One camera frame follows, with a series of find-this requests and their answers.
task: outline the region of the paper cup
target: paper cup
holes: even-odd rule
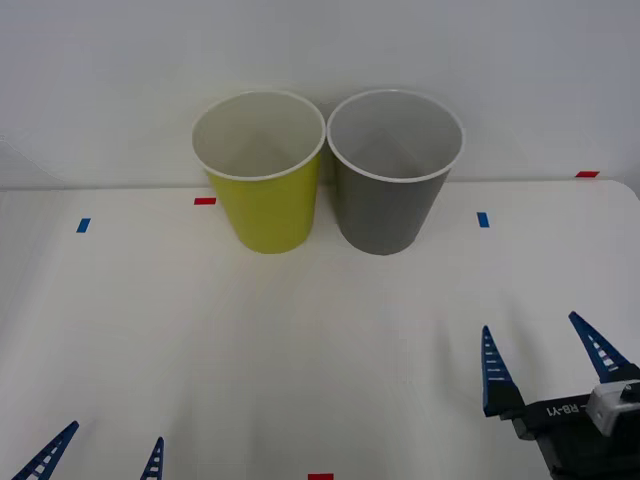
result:
[[[424,95],[375,90],[338,105],[327,130],[344,237],[377,255],[407,248],[462,152],[460,121]]]
[[[193,149],[251,250],[286,252],[309,235],[325,133],[320,111],[288,92],[246,92],[195,123]]]

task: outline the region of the gray paper cup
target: gray paper cup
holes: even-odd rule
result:
[[[354,247],[376,255],[413,243],[464,146],[455,114],[402,90],[348,98],[331,114],[328,138],[340,230]]]

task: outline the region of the red tape marker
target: red tape marker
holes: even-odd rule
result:
[[[595,170],[582,170],[578,172],[576,178],[596,178],[600,172]]]
[[[193,201],[194,205],[215,205],[216,197],[199,197]]]

